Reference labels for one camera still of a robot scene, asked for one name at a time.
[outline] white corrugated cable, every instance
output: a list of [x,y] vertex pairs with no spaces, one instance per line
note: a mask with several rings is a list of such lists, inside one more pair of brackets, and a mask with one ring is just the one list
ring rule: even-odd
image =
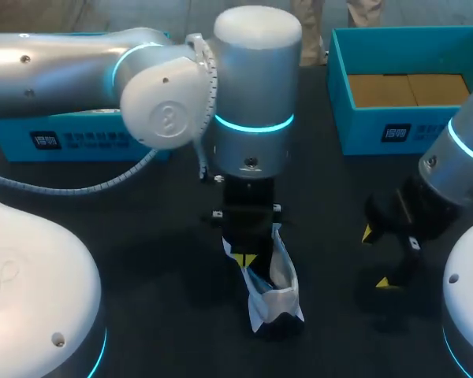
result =
[[[203,56],[207,63],[207,70],[210,75],[210,95],[207,102],[207,107],[205,109],[205,117],[203,119],[203,128],[207,128],[208,124],[214,117],[215,113],[215,95],[217,92],[218,86],[218,74],[215,66],[215,59],[210,47],[203,41]],[[207,158],[203,151],[203,145],[201,138],[193,141],[195,147],[196,156],[199,163],[199,177],[202,179],[208,171]],[[89,195],[96,193],[98,191],[104,191],[115,187],[116,185],[123,183],[131,176],[139,172],[143,167],[145,167],[158,153],[157,150],[151,150],[147,155],[145,155],[142,160],[137,164],[131,167],[128,171],[114,177],[111,180],[106,181],[105,183],[99,183],[97,185],[92,185],[90,187],[81,187],[77,189],[57,189],[53,187],[39,187],[37,185],[31,185],[29,183],[21,183],[20,181],[15,181],[11,179],[6,179],[5,177],[0,176],[0,185],[5,185],[14,189],[19,189],[22,191],[30,191],[33,193],[38,193],[41,195]]]

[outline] yellow triangle marker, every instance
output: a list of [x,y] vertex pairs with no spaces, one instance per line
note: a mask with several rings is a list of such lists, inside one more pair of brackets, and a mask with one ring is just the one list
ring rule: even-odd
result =
[[238,263],[238,266],[241,268],[247,268],[255,258],[257,258],[256,254],[233,254],[233,257],[235,258],[236,262]]
[[236,262],[238,263],[238,266],[242,266],[244,263],[244,256],[242,254],[234,254],[233,257],[235,258]]
[[257,257],[258,256],[256,254],[248,254],[245,256],[245,268],[247,268]]
[[399,286],[392,286],[389,285],[389,280],[387,280],[387,277],[384,277],[380,280],[379,283],[377,283],[377,286],[375,286],[378,289],[399,289]]
[[368,236],[370,236],[371,233],[372,233],[372,231],[371,231],[370,225],[367,224],[367,225],[366,225],[366,229],[364,230],[364,235],[363,235],[363,239],[361,240],[361,243],[364,243],[364,240],[365,240]]

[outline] cable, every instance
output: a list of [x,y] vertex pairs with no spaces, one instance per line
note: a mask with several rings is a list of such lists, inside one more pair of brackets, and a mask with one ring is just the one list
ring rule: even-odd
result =
[[0,185],[19,189],[22,191],[30,191],[32,193],[38,193],[41,195],[89,195],[98,191],[103,191],[111,187],[115,187],[119,183],[126,181],[131,176],[139,172],[143,167],[145,167],[147,163],[151,161],[157,153],[157,150],[151,150],[151,152],[145,155],[142,160],[136,163],[128,171],[124,172],[118,177],[114,177],[112,180],[108,180],[105,183],[99,183],[98,185],[93,185],[91,187],[82,187],[78,189],[55,189],[52,187],[39,187],[37,185],[31,185],[29,183],[21,183],[20,181],[6,179],[5,177],[1,176]]

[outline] cardboard box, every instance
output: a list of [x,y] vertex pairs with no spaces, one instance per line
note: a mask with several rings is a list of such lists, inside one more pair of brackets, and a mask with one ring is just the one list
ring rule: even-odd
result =
[[344,154],[422,154],[473,91],[473,27],[335,29],[327,81]]
[[356,108],[460,106],[469,96],[461,75],[348,75]]
[[[131,137],[119,109],[0,120],[0,147],[11,162],[139,161],[151,150]],[[169,156],[160,151],[155,158],[166,161]]]

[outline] gray floor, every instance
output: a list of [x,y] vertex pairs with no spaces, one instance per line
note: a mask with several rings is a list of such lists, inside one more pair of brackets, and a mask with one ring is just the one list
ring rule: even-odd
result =
[[[386,0],[382,23],[385,26],[473,24],[473,0]],[[76,25],[78,30],[118,30],[141,24],[163,28],[176,40],[186,33],[212,34],[216,16],[224,9],[243,4],[276,6],[289,10],[289,0],[90,0],[87,12]],[[103,24],[95,19],[96,13]],[[329,45],[333,28],[347,25],[345,0],[326,0],[322,33]]]
[[[170,32],[212,34],[225,9],[243,4],[289,10],[290,0],[0,0],[0,32],[105,32],[145,26]],[[386,0],[385,26],[473,24],[473,0]],[[322,34],[347,25],[345,0],[326,0]]]

